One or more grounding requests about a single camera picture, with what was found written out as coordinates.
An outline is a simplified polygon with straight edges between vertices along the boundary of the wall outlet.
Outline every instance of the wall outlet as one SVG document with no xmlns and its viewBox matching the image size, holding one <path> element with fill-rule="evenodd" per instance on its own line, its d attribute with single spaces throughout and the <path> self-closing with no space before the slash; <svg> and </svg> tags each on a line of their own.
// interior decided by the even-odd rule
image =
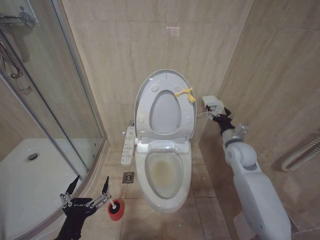
<svg viewBox="0 0 320 240">
<path fill-rule="evenodd" d="M 221 114 L 225 109 L 224 104 L 216 96 L 203 96 L 202 103 L 204 107 L 208 105 L 211 110 L 217 114 Z"/>
</svg>

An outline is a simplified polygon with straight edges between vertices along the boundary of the floor drain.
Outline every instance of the floor drain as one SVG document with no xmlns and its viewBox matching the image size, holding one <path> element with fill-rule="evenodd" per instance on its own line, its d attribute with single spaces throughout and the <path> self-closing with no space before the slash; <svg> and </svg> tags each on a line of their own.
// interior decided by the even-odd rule
<svg viewBox="0 0 320 240">
<path fill-rule="evenodd" d="M 123 179 L 122 183 L 123 184 L 132 184 L 134 182 L 134 177 L 135 177 L 135 172 L 125 172 L 123 173 Z"/>
<path fill-rule="evenodd" d="M 38 157 L 38 153 L 32 153 L 28 156 L 28 162 L 35 160 Z"/>
</svg>

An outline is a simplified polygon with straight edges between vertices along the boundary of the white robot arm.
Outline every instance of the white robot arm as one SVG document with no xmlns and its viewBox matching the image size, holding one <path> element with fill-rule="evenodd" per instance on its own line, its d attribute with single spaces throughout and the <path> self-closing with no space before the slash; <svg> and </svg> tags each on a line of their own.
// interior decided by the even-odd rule
<svg viewBox="0 0 320 240">
<path fill-rule="evenodd" d="M 247 127 L 231 124 L 231 112 L 207 116 L 221 128 L 226 162 L 233 170 L 233 183 L 243 214 L 251 228 L 262 240 L 290 240 L 291 223 L 270 179 L 261 171 L 257 153 L 243 140 Z"/>
</svg>

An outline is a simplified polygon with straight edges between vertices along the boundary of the white toilet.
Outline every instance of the white toilet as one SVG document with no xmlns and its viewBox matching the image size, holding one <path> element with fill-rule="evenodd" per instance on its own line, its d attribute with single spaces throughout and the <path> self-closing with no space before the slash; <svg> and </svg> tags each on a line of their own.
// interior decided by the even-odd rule
<svg viewBox="0 0 320 240">
<path fill-rule="evenodd" d="M 191 86 L 178 72 L 159 70 L 142 84 L 134 105 L 136 177 L 145 200 L 161 213 L 185 202 L 191 183 L 191 145 L 196 102 Z"/>
</svg>

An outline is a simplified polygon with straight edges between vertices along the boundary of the red toilet brush head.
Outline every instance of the red toilet brush head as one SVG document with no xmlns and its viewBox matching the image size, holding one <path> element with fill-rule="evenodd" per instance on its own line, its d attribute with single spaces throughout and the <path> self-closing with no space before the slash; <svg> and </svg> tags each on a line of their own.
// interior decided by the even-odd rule
<svg viewBox="0 0 320 240">
<path fill-rule="evenodd" d="M 108 214 L 112 221 L 118 221 L 122 218 L 125 212 L 125 203 L 121 199 L 113 200 L 115 208 L 113 208 L 111 202 L 108 205 Z"/>
</svg>

